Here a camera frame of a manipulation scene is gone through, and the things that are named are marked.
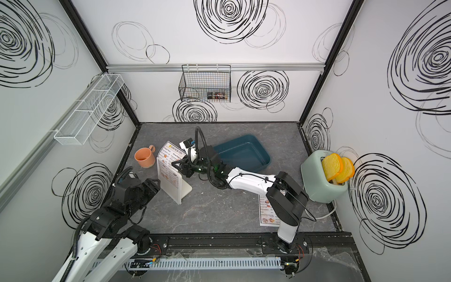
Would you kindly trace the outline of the white menu holder stand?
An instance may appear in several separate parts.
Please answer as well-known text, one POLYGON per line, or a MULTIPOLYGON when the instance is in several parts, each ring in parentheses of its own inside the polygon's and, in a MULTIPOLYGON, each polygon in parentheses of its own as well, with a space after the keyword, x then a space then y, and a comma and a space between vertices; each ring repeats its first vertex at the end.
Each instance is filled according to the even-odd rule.
POLYGON ((183 198, 193 190, 192 186, 183 179, 182 174, 164 157, 157 158, 157 176, 161 189, 178 205, 181 205, 183 198))

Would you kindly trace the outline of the old dim sum menu sheet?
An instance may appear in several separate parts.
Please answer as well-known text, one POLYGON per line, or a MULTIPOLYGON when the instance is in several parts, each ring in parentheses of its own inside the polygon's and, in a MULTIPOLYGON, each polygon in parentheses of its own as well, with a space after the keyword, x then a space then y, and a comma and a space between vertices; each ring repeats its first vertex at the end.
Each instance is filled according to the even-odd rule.
POLYGON ((259 201, 259 222, 263 227, 278 227, 280 219, 276 215, 270 201, 262 195, 258 196, 259 201))

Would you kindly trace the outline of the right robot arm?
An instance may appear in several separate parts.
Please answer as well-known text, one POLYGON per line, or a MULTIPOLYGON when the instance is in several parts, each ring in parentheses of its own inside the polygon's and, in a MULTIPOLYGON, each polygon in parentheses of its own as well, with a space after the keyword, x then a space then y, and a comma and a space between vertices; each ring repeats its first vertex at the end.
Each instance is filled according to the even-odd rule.
POLYGON ((283 253, 291 252, 296 247, 294 239, 307 210, 308 195, 305 189, 283 171, 277 175, 261 175, 225 163, 217 151, 207 144, 199 126, 194 133, 194 139, 183 142, 187 155, 172 162, 172 167, 186 177, 194 173, 206 175, 210 184, 217 189, 244 190, 265 196, 280 220, 278 248, 283 253))

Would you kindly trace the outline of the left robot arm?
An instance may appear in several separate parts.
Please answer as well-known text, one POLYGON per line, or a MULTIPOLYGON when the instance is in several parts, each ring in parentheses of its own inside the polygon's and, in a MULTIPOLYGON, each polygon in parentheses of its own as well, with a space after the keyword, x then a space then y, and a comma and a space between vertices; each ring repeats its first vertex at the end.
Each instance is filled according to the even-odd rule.
POLYGON ((150 231, 134 223, 123 227, 161 190, 159 179, 141 181, 132 167, 113 184, 113 195, 75 230, 72 251, 54 277, 56 282, 107 282, 134 255, 154 247, 150 231))

